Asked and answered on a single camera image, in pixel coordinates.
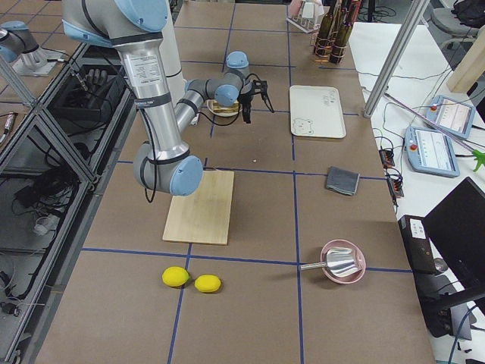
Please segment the computer monitor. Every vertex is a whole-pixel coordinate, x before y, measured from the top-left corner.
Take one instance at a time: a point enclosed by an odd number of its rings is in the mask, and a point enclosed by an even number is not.
[[[474,301],[485,314],[485,192],[466,177],[423,219],[423,226],[465,288],[422,303],[423,311]]]

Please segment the pink plate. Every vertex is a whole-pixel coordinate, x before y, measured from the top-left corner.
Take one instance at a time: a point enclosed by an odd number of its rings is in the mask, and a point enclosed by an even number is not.
[[[365,258],[364,254],[362,254],[362,251],[353,243],[350,243],[347,240],[331,240],[328,243],[325,244],[325,246],[321,250],[320,254],[320,260],[323,262],[325,260],[325,255],[327,252],[332,249],[332,248],[351,248],[355,250],[355,257],[357,259],[357,262],[355,264],[357,266],[360,266],[362,269],[360,271],[357,271],[353,275],[348,275],[347,277],[336,277],[329,273],[325,268],[322,268],[325,275],[332,281],[336,283],[341,283],[341,284],[351,284],[355,283],[356,281],[360,280],[365,273]]]

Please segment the blue joint cap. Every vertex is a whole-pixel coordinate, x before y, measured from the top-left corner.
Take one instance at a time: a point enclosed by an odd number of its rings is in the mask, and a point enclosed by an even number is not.
[[[64,33],[71,39],[77,40],[78,42],[93,44],[94,46],[100,46],[105,48],[112,48],[113,45],[109,39],[103,38],[98,34],[91,33],[87,30],[76,27],[75,25],[62,20],[64,24]]]
[[[3,23],[0,27],[5,30],[28,30],[28,26],[20,20],[13,20]]]
[[[187,92],[189,91],[190,84],[192,83],[193,80],[188,80],[185,82],[185,86],[183,87],[183,91]]]
[[[7,63],[12,63],[17,59],[17,55],[13,53],[10,49],[2,47],[0,45],[0,55],[5,59]]]
[[[189,155],[177,166],[170,181],[170,193],[174,196],[188,196],[197,190],[204,168],[200,159]]]
[[[248,67],[248,56],[241,51],[232,52],[226,57],[226,64],[229,68],[235,69]]]
[[[237,101],[239,90],[233,85],[221,85],[215,90],[215,101],[228,108]]]
[[[167,24],[165,0],[114,0],[114,3],[131,23],[146,32],[160,32]]]

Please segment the white desk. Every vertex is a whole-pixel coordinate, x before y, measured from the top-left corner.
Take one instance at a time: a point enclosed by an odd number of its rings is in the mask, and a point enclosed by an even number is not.
[[[387,53],[399,31],[399,27],[398,24],[355,24],[350,38],[350,46],[355,60],[355,66],[359,72],[379,74]],[[458,61],[458,59],[452,60],[452,63],[454,64],[456,61]],[[434,74],[441,74],[447,67],[448,62],[443,57],[443,54],[433,37],[425,26],[420,25],[411,38],[394,74],[423,78]],[[435,92],[433,91],[430,96],[428,96],[428,94],[433,88],[436,88],[435,86],[438,86],[441,83],[443,78],[447,79],[452,74],[448,71],[445,72],[442,77],[432,77],[427,80],[410,80],[393,77],[389,84],[388,93],[412,108],[429,105],[431,96],[433,96]],[[361,85],[365,86],[367,89],[372,89],[376,79],[376,77],[371,75],[359,75]],[[363,94],[364,98],[367,99],[369,92],[363,90]],[[451,93],[446,86],[446,81],[443,82],[436,94],[450,96],[460,101],[468,99],[465,94]],[[381,129],[383,135],[393,141],[394,146],[400,146],[402,144],[402,139],[383,129],[383,112],[385,105],[388,102],[389,100],[385,97],[380,100],[371,118],[372,125],[373,127]],[[394,105],[387,106],[385,114],[386,129],[399,135],[404,135],[405,129],[411,123],[412,119],[412,115],[407,111]],[[480,126],[484,125],[478,114],[474,119],[474,124]],[[425,126],[424,123],[417,118],[413,121],[413,125]],[[375,130],[375,135],[380,135],[379,131]],[[472,129],[469,140],[485,144],[485,131]],[[384,140],[383,146],[388,147],[390,144]],[[470,154],[455,143],[453,143],[453,147],[456,154]],[[461,174],[457,178],[437,177],[430,174],[414,172],[410,169],[406,156],[404,155],[401,158],[400,148],[395,149],[394,158],[396,167],[402,172],[404,177],[403,190],[405,198],[398,200],[398,218],[402,215],[425,216],[459,182],[461,182],[464,177],[472,177],[482,189],[485,188],[485,168],[482,167],[478,172],[473,172],[475,162],[472,158],[458,159]],[[449,279],[451,281],[455,280],[452,275],[449,276]],[[481,312],[475,309],[474,315],[477,316],[479,320],[477,326],[485,326],[485,318]],[[465,359],[467,358],[485,361],[485,333],[472,331],[472,337],[472,342],[463,342],[460,340],[462,349],[472,348],[472,352],[465,354],[463,351],[456,350],[453,356],[453,362],[465,363]],[[452,346],[452,338],[441,337],[436,339],[430,337],[430,339],[433,344],[436,359],[447,361]]]

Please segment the black computer box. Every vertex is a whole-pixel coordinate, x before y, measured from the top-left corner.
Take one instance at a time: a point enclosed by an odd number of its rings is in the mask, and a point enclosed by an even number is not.
[[[408,255],[409,265],[414,273],[434,275],[437,270],[428,237],[419,216],[403,215],[399,219],[402,242]]]

